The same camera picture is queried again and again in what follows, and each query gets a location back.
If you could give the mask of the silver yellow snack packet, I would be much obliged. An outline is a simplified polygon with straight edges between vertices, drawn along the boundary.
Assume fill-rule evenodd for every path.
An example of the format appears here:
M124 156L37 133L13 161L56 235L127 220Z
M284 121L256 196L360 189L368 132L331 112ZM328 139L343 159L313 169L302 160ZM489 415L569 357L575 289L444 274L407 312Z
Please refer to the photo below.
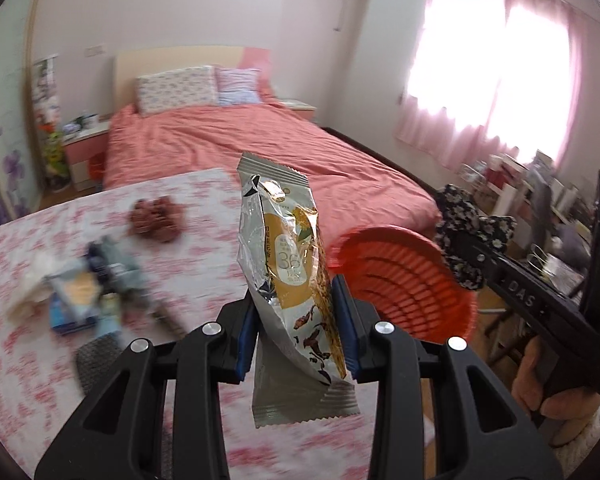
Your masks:
M237 260L257 308L258 427L358 414L337 330L318 211L300 172L245 153Z

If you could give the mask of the red striped scrunchie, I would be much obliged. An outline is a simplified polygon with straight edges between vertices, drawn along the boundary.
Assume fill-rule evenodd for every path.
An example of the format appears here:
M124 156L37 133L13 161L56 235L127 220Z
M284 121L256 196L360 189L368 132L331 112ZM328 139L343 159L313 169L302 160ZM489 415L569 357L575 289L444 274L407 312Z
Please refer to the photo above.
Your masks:
M171 243L183 233L185 208L175 203L170 196L155 200L138 200L128 215L129 231L132 235Z

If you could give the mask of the black white floral scrunchie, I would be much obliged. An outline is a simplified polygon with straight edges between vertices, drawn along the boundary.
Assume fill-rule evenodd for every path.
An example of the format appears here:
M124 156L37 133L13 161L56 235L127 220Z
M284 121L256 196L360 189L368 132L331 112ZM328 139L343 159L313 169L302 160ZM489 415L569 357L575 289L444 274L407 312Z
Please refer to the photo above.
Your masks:
M482 289L489 262L505 255L514 237L515 218L482 214L471 195L454 184L440 188L434 201L440 211L434 241L446 266L463 288Z

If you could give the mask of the pink floral tablecloth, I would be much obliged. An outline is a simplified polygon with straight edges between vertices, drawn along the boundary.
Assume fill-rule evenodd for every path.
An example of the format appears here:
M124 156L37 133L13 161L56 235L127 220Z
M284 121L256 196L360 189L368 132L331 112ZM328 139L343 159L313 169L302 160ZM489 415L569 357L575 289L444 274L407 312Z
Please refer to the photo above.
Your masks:
M125 185L0 226L0 441L23 477L131 342L158 346L245 297L238 179Z

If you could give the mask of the salmon bed cover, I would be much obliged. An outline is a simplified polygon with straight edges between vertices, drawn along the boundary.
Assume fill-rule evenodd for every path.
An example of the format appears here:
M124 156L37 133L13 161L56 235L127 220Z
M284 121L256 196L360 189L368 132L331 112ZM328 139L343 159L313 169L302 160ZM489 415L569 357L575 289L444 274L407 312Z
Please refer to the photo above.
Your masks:
M332 136L272 98L256 105L192 106L143 116L128 105L111 119L106 188L221 168L235 177L252 153L310 182L324 245L369 226L430 234L440 214L409 177Z

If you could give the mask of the light blue tube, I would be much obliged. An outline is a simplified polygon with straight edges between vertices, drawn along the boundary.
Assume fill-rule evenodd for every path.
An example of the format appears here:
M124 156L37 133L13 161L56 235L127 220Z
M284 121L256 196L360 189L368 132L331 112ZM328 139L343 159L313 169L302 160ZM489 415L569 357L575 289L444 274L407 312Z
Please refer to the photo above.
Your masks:
M122 307L116 292L107 292L99 299L99 314L96 323L96 336L118 336L122 331Z

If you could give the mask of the grey navy sock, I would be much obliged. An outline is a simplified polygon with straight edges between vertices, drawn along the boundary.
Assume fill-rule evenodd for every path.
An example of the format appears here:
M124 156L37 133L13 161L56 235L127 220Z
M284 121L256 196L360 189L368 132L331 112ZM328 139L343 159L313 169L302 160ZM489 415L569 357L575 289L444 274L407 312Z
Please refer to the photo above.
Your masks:
M142 268L111 237L88 244L85 259L104 292L116 292L125 306L143 310L154 306Z

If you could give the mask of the black dotted mat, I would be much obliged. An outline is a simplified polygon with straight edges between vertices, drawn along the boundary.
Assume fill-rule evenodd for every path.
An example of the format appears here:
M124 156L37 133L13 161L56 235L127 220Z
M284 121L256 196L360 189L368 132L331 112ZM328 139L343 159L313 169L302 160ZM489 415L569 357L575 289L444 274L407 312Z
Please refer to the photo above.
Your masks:
M118 333L109 333L81 346L74 356L76 376L84 394L89 393L123 349Z

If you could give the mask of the blue tissue pack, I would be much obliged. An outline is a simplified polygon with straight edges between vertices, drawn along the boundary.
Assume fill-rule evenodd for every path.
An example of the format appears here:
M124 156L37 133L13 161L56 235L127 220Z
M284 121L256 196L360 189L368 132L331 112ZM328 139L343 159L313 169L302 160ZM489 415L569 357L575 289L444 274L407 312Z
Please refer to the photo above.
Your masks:
M100 286L90 271L70 269L46 278L50 285L50 328L64 336L95 326Z

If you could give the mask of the pink nightstand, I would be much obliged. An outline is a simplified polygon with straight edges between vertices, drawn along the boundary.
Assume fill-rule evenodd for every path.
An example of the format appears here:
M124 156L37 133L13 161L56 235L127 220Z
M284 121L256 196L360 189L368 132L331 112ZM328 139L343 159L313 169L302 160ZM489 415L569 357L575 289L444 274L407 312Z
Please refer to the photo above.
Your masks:
M77 191L94 188L95 182L88 173L88 161L105 154L108 145L110 121L99 122L95 127L84 129L62 142L69 166L71 181Z

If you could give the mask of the floral pillow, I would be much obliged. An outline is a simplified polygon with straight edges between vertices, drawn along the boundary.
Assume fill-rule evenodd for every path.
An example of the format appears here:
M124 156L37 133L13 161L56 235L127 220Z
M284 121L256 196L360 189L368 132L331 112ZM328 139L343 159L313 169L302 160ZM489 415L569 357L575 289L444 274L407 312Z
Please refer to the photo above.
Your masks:
M137 110L144 117L177 108L219 104L212 65L139 76L135 88Z

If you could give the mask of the stuffed toys column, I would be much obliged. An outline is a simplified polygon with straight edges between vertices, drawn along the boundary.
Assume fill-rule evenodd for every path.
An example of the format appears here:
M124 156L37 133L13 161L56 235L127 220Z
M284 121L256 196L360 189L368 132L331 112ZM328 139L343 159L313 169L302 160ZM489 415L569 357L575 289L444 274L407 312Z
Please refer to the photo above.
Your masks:
M71 183L71 177L62 145L55 58L48 56L33 64L31 98L45 183L52 192L59 192Z

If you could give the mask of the floral wardrobe doors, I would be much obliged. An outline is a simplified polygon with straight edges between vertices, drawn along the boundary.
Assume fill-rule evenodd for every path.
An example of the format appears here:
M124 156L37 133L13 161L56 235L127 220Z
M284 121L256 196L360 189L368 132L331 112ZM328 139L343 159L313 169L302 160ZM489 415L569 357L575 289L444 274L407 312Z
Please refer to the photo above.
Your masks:
M0 226L34 211L43 191L32 140L32 6L33 0L0 6Z

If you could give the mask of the beige pink headboard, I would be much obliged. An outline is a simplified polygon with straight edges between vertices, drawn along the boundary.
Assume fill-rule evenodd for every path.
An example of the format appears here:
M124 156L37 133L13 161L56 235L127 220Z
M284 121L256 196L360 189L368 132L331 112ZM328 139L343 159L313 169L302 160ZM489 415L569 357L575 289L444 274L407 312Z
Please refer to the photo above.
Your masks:
M178 70L188 66L217 65L231 68L255 67L268 82L271 78L270 50L235 46L177 46L121 51L114 59L114 111L135 102L139 76Z

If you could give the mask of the pink curtain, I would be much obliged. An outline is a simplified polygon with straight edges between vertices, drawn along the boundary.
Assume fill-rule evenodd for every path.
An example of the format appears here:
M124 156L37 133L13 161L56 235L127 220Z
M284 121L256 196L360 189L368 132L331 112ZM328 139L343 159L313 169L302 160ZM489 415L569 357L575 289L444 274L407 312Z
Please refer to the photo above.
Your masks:
M427 0L396 137L449 170L498 154L560 162L584 25L564 0Z

